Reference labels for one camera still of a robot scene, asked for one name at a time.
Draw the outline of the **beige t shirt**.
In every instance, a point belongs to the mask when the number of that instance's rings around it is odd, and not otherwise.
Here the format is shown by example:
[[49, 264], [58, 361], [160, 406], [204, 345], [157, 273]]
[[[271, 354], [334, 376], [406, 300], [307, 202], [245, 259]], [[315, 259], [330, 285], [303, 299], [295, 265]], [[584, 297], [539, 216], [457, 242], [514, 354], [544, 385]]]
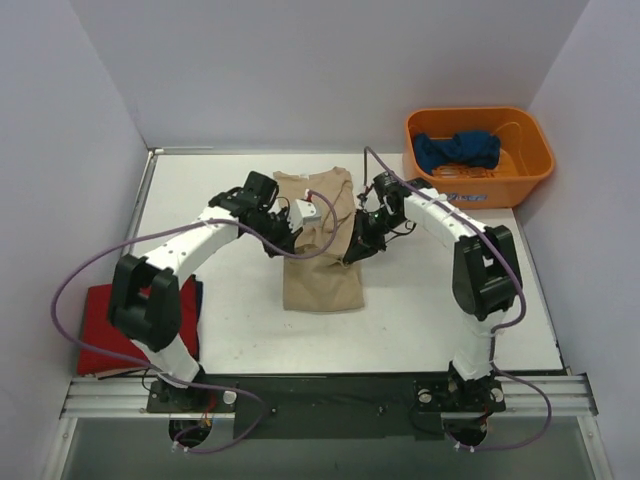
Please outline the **beige t shirt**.
[[343, 262], [355, 225], [351, 173], [342, 167], [309, 175], [276, 171], [274, 179], [280, 188], [281, 204], [303, 198], [307, 190], [324, 196], [313, 199], [321, 221], [303, 229], [296, 240], [295, 253], [314, 253], [326, 243], [331, 244], [314, 258], [284, 260], [283, 307], [312, 313], [362, 309], [365, 299], [360, 266]]

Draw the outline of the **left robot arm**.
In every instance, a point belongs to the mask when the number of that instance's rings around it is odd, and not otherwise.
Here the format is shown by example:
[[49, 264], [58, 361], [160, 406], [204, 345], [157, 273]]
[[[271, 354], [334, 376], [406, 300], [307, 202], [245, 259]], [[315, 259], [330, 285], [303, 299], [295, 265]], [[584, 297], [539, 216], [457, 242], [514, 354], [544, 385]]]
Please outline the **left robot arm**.
[[181, 288], [212, 255], [243, 235], [242, 226], [267, 241], [267, 255], [294, 252], [303, 227], [316, 221], [320, 211], [306, 197], [287, 200], [275, 212], [278, 194], [274, 179], [252, 171], [242, 186], [214, 196], [190, 230], [140, 257], [127, 254], [116, 264], [108, 320], [159, 368], [172, 385], [170, 400], [184, 412], [203, 405], [206, 388], [196, 380], [202, 367], [180, 334]]

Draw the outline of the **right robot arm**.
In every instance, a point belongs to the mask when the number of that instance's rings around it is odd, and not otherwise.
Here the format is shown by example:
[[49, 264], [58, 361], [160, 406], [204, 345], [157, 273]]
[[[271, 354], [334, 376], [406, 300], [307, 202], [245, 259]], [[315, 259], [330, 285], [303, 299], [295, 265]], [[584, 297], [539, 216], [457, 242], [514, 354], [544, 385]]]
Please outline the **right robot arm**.
[[359, 195], [361, 203], [370, 192], [376, 194], [379, 208], [356, 210], [343, 262], [354, 264], [386, 250], [386, 236], [406, 222], [433, 235], [452, 253], [451, 288], [462, 326], [446, 396], [454, 407], [469, 409], [482, 393], [497, 387], [491, 365], [497, 326], [522, 290], [513, 235], [504, 226], [489, 227], [470, 218], [420, 178], [406, 182], [381, 173]]

